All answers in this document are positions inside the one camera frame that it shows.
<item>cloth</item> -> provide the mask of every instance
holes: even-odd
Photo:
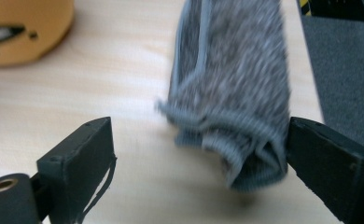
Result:
[[[168,101],[180,146],[218,153],[226,185],[252,191],[287,173],[286,46],[279,0],[188,0]]]

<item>light wood tabletop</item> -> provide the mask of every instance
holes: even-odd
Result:
[[[37,62],[0,68],[0,176],[36,160],[78,126],[112,118],[118,159],[85,223],[339,223],[289,168],[254,193],[225,188],[219,157],[176,147],[165,100],[184,0],[76,0],[63,42]],[[282,0],[292,116],[322,121],[296,1]]]

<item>black object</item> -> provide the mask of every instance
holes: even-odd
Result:
[[[38,223],[47,215],[52,223],[81,223],[109,187],[115,166],[111,120],[92,120],[39,159],[31,179],[0,177],[0,223]]]
[[[364,5],[361,0],[308,0],[301,6],[301,13],[312,16],[364,21]]]
[[[364,224],[364,147],[326,125],[292,118],[287,161],[339,220]]]

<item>wooden surface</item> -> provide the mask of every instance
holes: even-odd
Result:
[[[338,223],[290,169],[278,185],[224,187],[217,155],[174,145],[166,99],[183,0],[76,0],[65,40],[36,63],[0,68],[0,176],[35,162],[78,126],[110,116],[119,157],[85,223]],[[283,0],[291,115],[322,120],[296,1]]]

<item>gray carpet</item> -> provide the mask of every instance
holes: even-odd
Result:
[[[364,22],[301,20],[325,123],[364,146]]]

